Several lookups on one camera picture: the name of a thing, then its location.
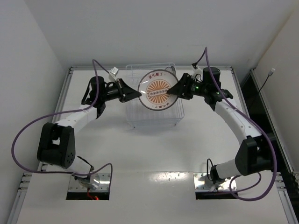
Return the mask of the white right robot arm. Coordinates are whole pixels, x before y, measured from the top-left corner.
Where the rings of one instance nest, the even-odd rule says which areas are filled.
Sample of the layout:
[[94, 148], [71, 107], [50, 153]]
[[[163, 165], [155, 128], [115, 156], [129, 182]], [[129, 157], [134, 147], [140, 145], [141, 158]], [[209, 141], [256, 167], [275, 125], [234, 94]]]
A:
[[209, 178], [214, 184], [237, 175], [247, 176], [264, 170], [273, 170], [275, 155], [274, 136], [263, 136], [261, 130], [242, 116], [233, 95], [221, 89], [221, 72], [216, 67], [197, 69], [193, 75], [184, 73], [167, 92], [178, 98], [190, 100], [201, 96], [235, 134], [240, 147], [235, 158], [211, 167]]

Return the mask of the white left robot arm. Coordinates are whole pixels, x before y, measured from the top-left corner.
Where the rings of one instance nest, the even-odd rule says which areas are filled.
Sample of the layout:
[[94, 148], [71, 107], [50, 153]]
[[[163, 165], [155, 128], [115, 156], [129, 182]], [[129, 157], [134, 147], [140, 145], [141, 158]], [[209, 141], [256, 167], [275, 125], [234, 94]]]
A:
[[107, 83], [103, 77], [92, 77], [77, 112], [56, 123], [43, 125], [37, 159], [70, 172], [75, 180], [85, 185], [91, 184], [94, 167], [76, 154], [75, 135], [102, 115], [107, 101], [118, 99], [126, 103], [140, 96], [140, 92], [121, 78]]

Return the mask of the green rimmed lettered plate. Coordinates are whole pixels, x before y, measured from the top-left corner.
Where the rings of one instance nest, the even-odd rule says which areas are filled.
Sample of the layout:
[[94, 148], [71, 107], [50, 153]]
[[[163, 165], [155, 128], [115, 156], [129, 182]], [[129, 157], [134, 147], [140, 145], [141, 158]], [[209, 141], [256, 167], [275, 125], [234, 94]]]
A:
[[174, 66], [168, 66], [164, 69], [165, 71], [170, 72], [172, 75], [176, 76], [176, 69]]

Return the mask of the orange sunburst plate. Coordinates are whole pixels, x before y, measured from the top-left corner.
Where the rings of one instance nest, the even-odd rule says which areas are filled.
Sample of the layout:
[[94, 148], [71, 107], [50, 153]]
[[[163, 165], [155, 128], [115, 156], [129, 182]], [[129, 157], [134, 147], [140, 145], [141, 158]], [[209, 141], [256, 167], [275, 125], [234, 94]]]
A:
[[152, 70], [142, 77], [137, 91], [141, 93], [139, 101], [147, 109], [163, 111], [172, 107], [178, 97], [168, 90], [178, 83], [176, 75], [168, 70]]

